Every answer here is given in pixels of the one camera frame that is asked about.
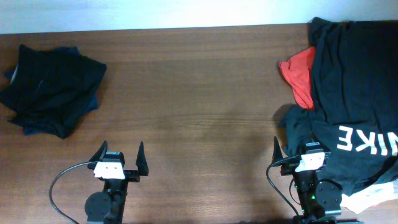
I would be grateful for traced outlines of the black Nike t-shirt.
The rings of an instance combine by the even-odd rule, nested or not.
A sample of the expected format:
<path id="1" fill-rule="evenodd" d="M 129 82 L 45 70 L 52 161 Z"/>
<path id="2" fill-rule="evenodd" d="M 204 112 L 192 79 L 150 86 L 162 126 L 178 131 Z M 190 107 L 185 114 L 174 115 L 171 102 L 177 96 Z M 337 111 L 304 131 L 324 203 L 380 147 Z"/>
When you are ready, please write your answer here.
<path id="1" fill-rule="evenodd" d="M 318 173 L 352 195 L 397 178 L 397 22 L 313 18 L 314 109 L 290 107 L 280 121 L 288 156 L 318 141 L 330 155 Z"/>

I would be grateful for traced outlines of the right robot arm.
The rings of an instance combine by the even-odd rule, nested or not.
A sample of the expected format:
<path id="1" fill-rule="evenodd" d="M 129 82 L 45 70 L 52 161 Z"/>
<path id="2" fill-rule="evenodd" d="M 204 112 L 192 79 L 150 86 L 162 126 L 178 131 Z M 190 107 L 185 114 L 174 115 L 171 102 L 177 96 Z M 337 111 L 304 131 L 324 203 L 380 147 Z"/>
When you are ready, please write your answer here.
<path id="1" fill-rule="evenodd" d="M 317 173 L 326 166 L 330 152 L 319 142 L 306 143 L 301 153 L 284 157 L 277 138 L 274 138 L 272 162 L 269 168 L 280 167 L 282 176 L 291 175 L 291 187 L 298 194 L 302 214 L 294 209 L 293 223 L 336 223 L 341 214 L 342 188 L 328 179 L 319 179 Z"/>

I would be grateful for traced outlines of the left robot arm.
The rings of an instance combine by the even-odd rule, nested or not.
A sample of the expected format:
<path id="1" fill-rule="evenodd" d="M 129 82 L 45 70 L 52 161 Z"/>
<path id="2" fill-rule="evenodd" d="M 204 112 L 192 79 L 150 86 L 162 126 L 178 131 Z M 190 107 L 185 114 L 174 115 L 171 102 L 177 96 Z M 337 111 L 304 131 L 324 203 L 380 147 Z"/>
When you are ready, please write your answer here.
<path id="1" fill-rule="evenodd" d="M 86 222 L 89 224 L 107 224 L 123 222 L 124 207 L 128 184 L 139 182 L 142 176 L 149 175 L 144 143 L 141 142 L 136 158 L 136 170 L 125 170 L 124 154 L 109 151 L 104 141 L 89 160 L 87 168 L 94 176 L 104 182 L 102 191 L 93 193 L 85 202 Z"/>

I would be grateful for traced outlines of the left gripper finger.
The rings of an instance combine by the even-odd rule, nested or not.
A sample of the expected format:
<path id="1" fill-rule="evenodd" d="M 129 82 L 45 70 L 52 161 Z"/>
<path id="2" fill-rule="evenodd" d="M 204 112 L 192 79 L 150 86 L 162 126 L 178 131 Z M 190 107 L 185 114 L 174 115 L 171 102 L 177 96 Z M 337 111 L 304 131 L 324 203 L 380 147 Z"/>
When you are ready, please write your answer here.
<path id="1" fill-rule="evenodd" d="M 101 147 L 97 150 L 97 152 L 91 157 L 89 161 L 90 162 L 102 161 L 107 151 L 108 151 L 108 143 L 107 141 L 104 141 Z"/>
<path id="2" fill-rule="evenodd" d="M 139 145 L 139 150 L 136 158 L 136 166 L 139 175 L 148 176 L 149 175 L 149 167 L 147 165 L 146 156 L 144 152 L 144 143 L 141 141 Z"/>

